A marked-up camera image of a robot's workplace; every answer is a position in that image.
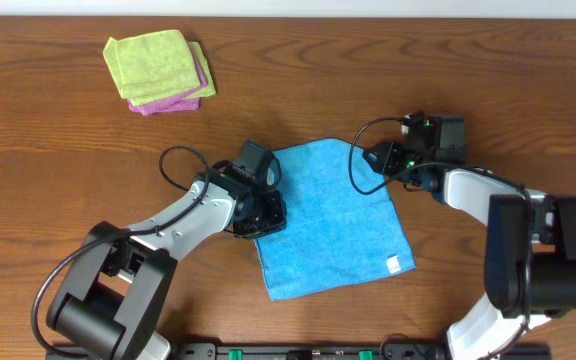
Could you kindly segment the blue microfiber cloth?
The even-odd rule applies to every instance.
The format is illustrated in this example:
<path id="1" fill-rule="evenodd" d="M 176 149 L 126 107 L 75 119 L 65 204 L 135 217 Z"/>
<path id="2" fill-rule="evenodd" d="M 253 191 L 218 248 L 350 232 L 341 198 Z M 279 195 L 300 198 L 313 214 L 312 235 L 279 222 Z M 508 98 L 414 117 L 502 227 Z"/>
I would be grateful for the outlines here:
<path id="1" fill-rule="evenodd" d="M 382 176 L 335 138 L 276 151 L 287 216 L 256 240 L 273 301 L 395 276 L 416 267 Z"/>

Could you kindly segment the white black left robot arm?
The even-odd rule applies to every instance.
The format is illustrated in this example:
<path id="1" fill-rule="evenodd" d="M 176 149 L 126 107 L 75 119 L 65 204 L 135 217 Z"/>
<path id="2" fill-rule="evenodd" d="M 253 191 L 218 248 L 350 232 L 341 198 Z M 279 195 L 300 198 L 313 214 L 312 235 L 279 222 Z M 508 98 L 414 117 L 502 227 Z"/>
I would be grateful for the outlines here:
<path id="1" fill-rule="evenodd" d="M 38 326 L 40 303 L 33 303 L 32 330 L 47 357 L 172 358 L 173 347 L 156 326 L 178 263 L 216 233 L 256 239 L 283 230 L 281 179 L 273 152 L 247 141 L 235 160 L 205 165 L 158 214 L 126 228 L 94 226 L 48 276 L 65 275 L 46 324 L 69 345 L 47 343 Z"/>

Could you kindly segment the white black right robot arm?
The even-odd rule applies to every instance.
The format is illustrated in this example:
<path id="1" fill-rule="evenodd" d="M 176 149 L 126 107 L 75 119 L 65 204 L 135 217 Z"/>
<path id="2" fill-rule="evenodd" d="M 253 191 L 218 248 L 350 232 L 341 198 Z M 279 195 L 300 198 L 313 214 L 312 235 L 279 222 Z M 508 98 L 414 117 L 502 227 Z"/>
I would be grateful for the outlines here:
<path id="1" fill-rule="evenodd" d="M 385 359 L 549 359 L 523 335 L 576 309 L 576 196 L 527 188 L 467 162 L 460 116 L 397 118 L 400 141 L 364 149 L 385 183 L 425 191 L 487 228 L 485 292 L 434 344 L 383 344 Z"/>

